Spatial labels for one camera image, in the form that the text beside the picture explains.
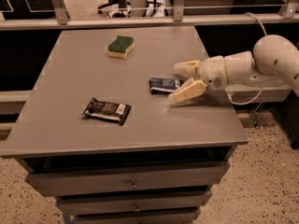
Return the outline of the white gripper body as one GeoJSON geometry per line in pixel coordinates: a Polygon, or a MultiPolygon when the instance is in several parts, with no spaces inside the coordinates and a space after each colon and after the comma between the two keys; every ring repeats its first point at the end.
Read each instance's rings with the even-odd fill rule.
{"type": "Polygon", "coordinates": [[[211,57],[200,63],[197,74],[209,91],[224,90],[227,85],[226,65],[222,56],[211,57]]]}

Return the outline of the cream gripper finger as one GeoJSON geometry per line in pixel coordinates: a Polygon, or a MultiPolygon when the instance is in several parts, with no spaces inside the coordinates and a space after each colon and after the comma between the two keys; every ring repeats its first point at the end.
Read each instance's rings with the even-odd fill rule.
{"type": "Polygon", "coordinates": [[[170,105],[177,105],[192,98],[201,96],[207,88],[207,84],[201,79],[189,78],[181,87],[168,95],[170,105]]]}
{"type": "Polygon", "coordinates": [[[201,62],[199,60],[187,61],[182,63],[176,63],[174,65],[174,69],[177,73],[188,76],[188,77],[196,77],[197,70],[201,62]]]}

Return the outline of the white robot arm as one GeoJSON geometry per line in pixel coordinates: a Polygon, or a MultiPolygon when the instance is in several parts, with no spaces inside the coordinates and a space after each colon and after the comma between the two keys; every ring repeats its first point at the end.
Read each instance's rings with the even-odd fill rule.
{"type": "Polygon", "coordinates": [[[299,50],[280,35],[262,37],[253,52],[176,63],[174,69],[188,79],[168,96],[171,104],[235,84],[262,89],[285,83],[299,95],[299,50]]]}

